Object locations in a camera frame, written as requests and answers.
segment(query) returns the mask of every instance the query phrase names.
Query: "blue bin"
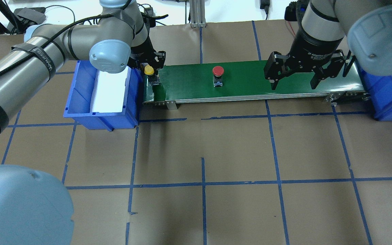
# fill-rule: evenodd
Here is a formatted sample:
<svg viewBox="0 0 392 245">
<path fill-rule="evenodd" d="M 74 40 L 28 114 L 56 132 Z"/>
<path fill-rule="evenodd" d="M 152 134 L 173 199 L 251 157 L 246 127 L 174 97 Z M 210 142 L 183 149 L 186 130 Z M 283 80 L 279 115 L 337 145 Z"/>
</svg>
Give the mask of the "blue bin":
<svg viewBox="0 0 392 245">
<path fill-rule="evenodd" d="M 392 76 L 374 76 L 361 70 L 364 85 L 372 98 L 379 121 L 392 121 Z"/>
<path fill-rule="evenodd" d="M 138 125 L 138 87 L 142 82 L 139 71 L 131 70 L 126 78 L 125 99 L 121 113 L 91 113 L 90 102 L 97 69 L 89 61 L 79 61 L 75 68 L 67 98 L 64 117 L 73 118 L 89 130 L 132 129 Z"/>
</svg>

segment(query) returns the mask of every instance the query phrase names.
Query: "white insert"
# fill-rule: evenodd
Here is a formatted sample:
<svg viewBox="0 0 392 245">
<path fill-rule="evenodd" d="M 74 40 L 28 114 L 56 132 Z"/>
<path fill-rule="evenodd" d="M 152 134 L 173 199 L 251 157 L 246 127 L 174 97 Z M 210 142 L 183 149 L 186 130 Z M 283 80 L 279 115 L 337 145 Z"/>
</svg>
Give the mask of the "white insert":
<svg viewBox="0 0 392 245">
<path fill-rule="evenodd" d="M 125 100 L 126 77 L 130 69 L 126 67 L 121 73 L 98 71 L 93 88 L 90 112 L 121 113 Z"/>
</svg>

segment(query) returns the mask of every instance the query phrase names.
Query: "green conveyor belt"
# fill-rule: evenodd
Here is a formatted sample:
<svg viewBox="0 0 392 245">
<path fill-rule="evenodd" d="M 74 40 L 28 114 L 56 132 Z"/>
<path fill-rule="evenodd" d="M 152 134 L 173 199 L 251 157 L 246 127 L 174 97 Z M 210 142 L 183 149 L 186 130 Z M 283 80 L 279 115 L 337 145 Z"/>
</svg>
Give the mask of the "green conveyor belt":
<svg viewBox="0 0 392 245">
<path fill-rule="evenodd" d="M 276 90 L 264 79 L 266 61 L 228 62 L 196 65 L 171 65 L 159 71 L 160 85 L 154 87 L 145 81 L 145 103 L 175 101 L 176 103 L 233 101 L 248 99 L 275 99 L 324 96 L 333 92 L 364 91 L 355 66 L 347 77 L 326 79 L 312 90 L 310 80 L 314 73 L 297 73 L 282 79 Z M 213 87 L 214 66 L 224 68 L 223 87 Z"/>
</svg>

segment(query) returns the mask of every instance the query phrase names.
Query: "red emergency stop button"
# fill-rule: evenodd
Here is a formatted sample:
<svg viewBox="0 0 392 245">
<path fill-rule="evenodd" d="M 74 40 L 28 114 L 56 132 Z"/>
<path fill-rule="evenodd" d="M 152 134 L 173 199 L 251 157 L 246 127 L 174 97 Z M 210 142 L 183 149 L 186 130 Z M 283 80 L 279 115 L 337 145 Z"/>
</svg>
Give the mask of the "red emergency stop button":
<svg viewBox="0 0 392 245">
<path fill-rule="evenodd" d="M 217 76 L 217 77 L 220 77 L 220 76 L 222 76 L 223 74 L 224 74 L 224 72 L 225 72 L 225 70 L 223 69 L 223 67 L 221 67 L 221 66 L 215 66 L 214 68 L 213 68 L 213 74 L 215 75 L 215 76 Z"/>
</svg>

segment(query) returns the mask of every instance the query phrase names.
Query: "black cable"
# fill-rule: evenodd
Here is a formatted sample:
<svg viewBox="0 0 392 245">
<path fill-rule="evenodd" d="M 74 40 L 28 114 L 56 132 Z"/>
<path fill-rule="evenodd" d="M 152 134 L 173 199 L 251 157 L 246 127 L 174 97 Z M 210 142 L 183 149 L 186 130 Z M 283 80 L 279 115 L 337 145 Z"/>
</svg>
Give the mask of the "black cable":
<svg viewBox="0 0 392 245">
<path fill-rule="evenodd" d="M 14 13 L 11 13 L 11 14 L 12 14 L 12 16 L 11 16 L 12 18 L 17 18 L 16 15 L 15 15 Z M 16 27 L 17 31 L 19 31 L 19 26 L 18 26 L 16 20 L 13 20 L 13 21 L 14 21 L 14 23 L 15 23 L 14 26 Z"/>
<path fill-rule="evenodd" d="M 98 19 L 93 20 L 93 24 L 97 25 L 98 24 Z"/>
<path fill-rule="evenodd" d="M 266 12 L 266 20 L 269 18 L 270 1 L 269 4 L 264 6 L 264 12 Z"/>
<path fill-rule="evenodd" d="M 47 47 L 51 42 L 53 42 L 58 36 L 60 36 L 62 33 L 64 33 L 65 31 L 67 31 L 68 29 L 70 29 L 72 26 L 76 26 L 78 24 L 84 23 L 87 20 L 94 20 L 96 18 L 110 18 L 113 17 L 111 14 L 104 14 L 104 15 L 100 15 L 100 16 L 92 16 L 92 17 L 87 17 L 84 18 L 82 20 L 78 20 L 76 22 L 73 22 L 67 26 L 65 26 L 63 29 L 61 29 L 59 32 L 57 32 L 54 36 L 52 36 L 51 38 L 49 38 L 45 43 L 42 44 L 42 46 L 40 46 L 41 48 L 45 48 Z M 20 59 L 19 61 L 13 63 L 12 65 L 8 66 L 7 68 L 5 68 L 4 70 L 0 71 L 0 76 L 6 74 L 7 72 L 13 70 L 14 68 L 22 65 L 24 62 L 28 61 L 29 59 L 31 59 L 32 57 L 34 57 L 34 54 L 28 54 L 26 57 L 24 57 L 23 59 Z"/>
<path fill-rule="evenodd" d="M 150 5 L 149 3 L 142 3 L 142 4 L 139 4 L 139 3 L 137 3 L 139 6 L 142 6 L 143 7 L 143 5 L 148 5 L 149 6 L 149 8 L 152 8 L 152 5 Z"/>
<path fill-rule="evenodd" d="M 153 20 L 162 20 L 162 19 L 168 17 L 168 14 L 165 14 L 165 15 L 162 15 L 162 16 L 149 16 L 149 15 L 147 15 L 145 13 L 141 13 L 141 14 L 142 14 L 143 17 L 146 17 L 148 19 L 153 19 Z"/>
<path fill-rule="evenodd" d="M 146 8 L 145 8 L 145 6 L 143 6 L 143 4 L 137 3 L 137 5 L 138 5 L 139 7 L 142 7 L 144 10 L 146 10 Z"/>
<path fill-rule="evenodd" d="M 163 23 L 161 23 L 161 22 L 159 22 L 157 20 L 155 22 L 159 23 L 160 25 L 166 26 L 166 24 L 163 24 Z"/>
<path fill-rule="evenodd" d="M 93 21 L 95 21 L 95 20 L 93 20 Z M 88 22 L 90 25 L 93 25 L 93 24 L 90 22 L 90 20 L 87 20 L 87 22 Z M 81 23 L 80 25 L 84 25 L 84 24 L 85 24 L 85 22 Z"/>
<path fill-rule="evenodd" d="M 70 8 L 68 8 L 68 7 L 66 7 L 66 6 L 63 6 L 63 5 L 50 5 L 50 6 L 45 7 L 45 9 L 50 8 L 50 7 L 63 7 L 63 8 L 69 9 L 70 12 L 72 12 L 73 21 L 75 22 L 75 13 L 74 13 L 74 11 L 73 11 L 72 9 L 70 9 Z"/>
</svg>

